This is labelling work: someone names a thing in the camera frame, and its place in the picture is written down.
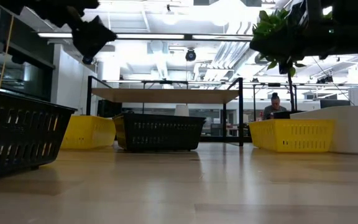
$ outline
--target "ceiling duct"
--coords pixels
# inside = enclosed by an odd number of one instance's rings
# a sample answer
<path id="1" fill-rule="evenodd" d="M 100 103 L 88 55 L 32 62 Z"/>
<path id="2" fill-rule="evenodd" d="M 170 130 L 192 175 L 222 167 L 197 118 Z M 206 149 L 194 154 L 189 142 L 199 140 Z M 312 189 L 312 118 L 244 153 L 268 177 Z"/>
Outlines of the ceiling duct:
<path id="1" fill-rule="evenodd" d="M 194 6 L 209 6 L 219 0 L 194 0 Z"/>
<path id="2" fill-rule="evenodd" d="M 251 27 L 251 23 L 242 21 L 238 23 L 230 23 L 227 33 L 245 34 Z M 213 68 L 230 69 L 240 60 L 249 48 L 248 43 L 243 42 L 224 42 L 213 60 L 211 66 Z"/>
<path id="3" fill-rule="evenodd" d="M 194 0 L 195 6 L 209 6 L 219 0 Z M 241 2 L 247 7 L 260 7 L 262 2 L 264 4 L 274 4 L 274 0 L 241 0 Z"/>
<path id="4" fill-rule="evenodd" d="M 147 53 L 153 54 L 157 70 L 160 74 L 160 79 L 169 80 L 166 58 L 168 54 L 168 44 L 161 40 L 153 40 L 150 43 L 147 43 Z"/>

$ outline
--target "fluorescent light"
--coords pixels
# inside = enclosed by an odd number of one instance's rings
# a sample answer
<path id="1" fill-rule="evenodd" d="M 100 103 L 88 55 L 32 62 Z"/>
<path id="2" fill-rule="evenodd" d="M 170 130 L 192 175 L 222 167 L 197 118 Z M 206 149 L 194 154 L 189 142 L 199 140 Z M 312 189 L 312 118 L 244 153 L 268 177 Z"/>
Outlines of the fluorescent light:
<path id="1" fill-rule="evenodd" d="M 287 6 L 289 6 L 291 4 L 292 0 L 289 0 L 283 7 L 283 9 L 287 8 Z"/>
<path id="2" fill-rule="evenodd" d="M 186 49 L 187 49 L 187 47 L 184 47 L 184 46 L 168 46 L 168 50 L 185 51 Z"/>
<path id="3" fill-rule="evenodd" d="M 138 80 L 106 80 L 108 83 L 142 83 Z"/>
<path id="4" fill-rule="evenodd" d="M 193 35 L 194 40 L 251 41 L 253 35 Z"/>
<path id="5" fill-rule="evenodd" d="M 329 7 L 325 8 L 325 9 L 323 9 L 323 14 L 325 16 L 327 16 L 332 10 L 333 10 L 333 7 L 329 6 Z"/>
<path id="6" fill-rule="evenodd" d="M 198 85 L 221 85 L 226 84 L 226 82 L 188 82 L 189 84 L 198 84 Z"/>
<path id="7" fill-rule="evenodd" d="M 40 32 L 38 36 L 49 39 L 70 39 L 71 33 Z M 186 40 L 251 41 L 253 35 L 189 35 Z M 184 34 L 117 34 L 117 40 L 185 40 Z"/>
<path id="8" fill-rule="evenodd" d="M 183 34 L 117 34 L 117 39 L 146 39 L 146 40 L 181 40 L 184 39 Z"/>
<path id="9" fill-rule="evenodd" d="M 71 33 L 38 33 L 38 36 L 42 38 L 73 38 Z"/>
<path id="10" fill-rule="evenodd" d="M 42 38 L 73 38 L 71 33 L 38 33 L 38 36 Z M 185 38 L 183 34 L 117 34 L 117 39 L 122 40 L 182 40 Z"/>

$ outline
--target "security camera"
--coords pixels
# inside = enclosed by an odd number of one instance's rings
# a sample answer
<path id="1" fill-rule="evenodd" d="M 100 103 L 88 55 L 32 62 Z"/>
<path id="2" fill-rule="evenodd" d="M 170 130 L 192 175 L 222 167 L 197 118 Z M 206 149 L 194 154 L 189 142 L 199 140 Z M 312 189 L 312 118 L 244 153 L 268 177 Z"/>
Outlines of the security camera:
<path id="1" fill-rule="evenodd" d="M 186 53 L 186 61 L 192 62 L 194 60 L 196 60 L 196 52 L 194 49 L 188 49 Z"/>
<path id="2" fill-rule="evenodd" d="M 83 57 L 82 58 L 82 62 L 85 64 L 85 65 L 93 65 L 96 63 L 96 59 L 94 57 Z"/>

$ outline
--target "window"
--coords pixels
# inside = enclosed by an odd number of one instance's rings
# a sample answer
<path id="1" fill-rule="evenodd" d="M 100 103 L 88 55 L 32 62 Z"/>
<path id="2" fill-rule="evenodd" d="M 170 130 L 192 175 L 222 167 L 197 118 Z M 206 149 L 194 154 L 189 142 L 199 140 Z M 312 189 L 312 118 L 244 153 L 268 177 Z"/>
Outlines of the window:
<path id="1" fill-rule="evenodd" d="M 1 89 L 21 93 L 32 98 L 48 101 L 52 76 L 47 71 L 30 63 L 15 63 L 11 55 L 6 56 L 6 66 Z M 4 55 L 0 54 L 0 79 Z"/>

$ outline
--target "green leaf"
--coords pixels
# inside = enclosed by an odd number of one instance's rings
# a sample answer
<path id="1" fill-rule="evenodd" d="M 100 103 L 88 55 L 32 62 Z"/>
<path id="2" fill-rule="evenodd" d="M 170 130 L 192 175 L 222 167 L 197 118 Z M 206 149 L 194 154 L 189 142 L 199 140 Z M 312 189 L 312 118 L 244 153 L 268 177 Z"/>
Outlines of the green leaf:
<path id="1" fill-rule="evenodd" d="M 298 63 L 298 62 L 295 62 L 294 65 L 295 65 L 296 68 L 302 68 L 302 67 L 306 66 L 306 65 L 304 65 L 302 63 Z"/>
<path id="2" fill-rule="evenodd" d="M 296 69 L 294 67 L 291 67 L 288 72 L 290 73 L 291 77 L 293 77 L 296 73 Z"/>
<path id="3" fill-rule="evenodd" d="M 273 28 L 273 24 L 266 22 L 266 21 L 261 21 L 258 22 L 258 27 L 257 29 L 271 29 Z"/>
<path id="4" fill-rule="evenodd" d="M 279 25 L 279 24 L 281 24 L 281 21 L 282 21 L 282 20 L 281 20 L 278 16 L 272 15 L 272 16 L 270 16 L 269 21 L 270 21 L 272 24 Z"/>
<path id="5" fill-rule="evenodd" d="M 272 69 L 272 68 L 274 68 L 276 66 L 277 66 L 277 61 L 274 60 L 272 63 L 270 63 L 270 65 L 268 65 L 267 70 Z"/>
<path id="6" fill-rule="evenodd" d="M 280 13 L 278 13 L 278 17 L 279 17 L 280 19 L 284 19 L 284 18 L 286 18 L 286 16 L 287 16 L 289 13 L 290 13 L 290 12 L 288 12 L 287 10 L 282 9 L 282 10 L 280 11 Z"/>
<path id="7" fill-rule="evenodd" d="M 259 12 L 259 19 L 260 19 L 260 21 L 269 22 L 269 15 L 267 15 L 266 11 L 262 10 Z"/>

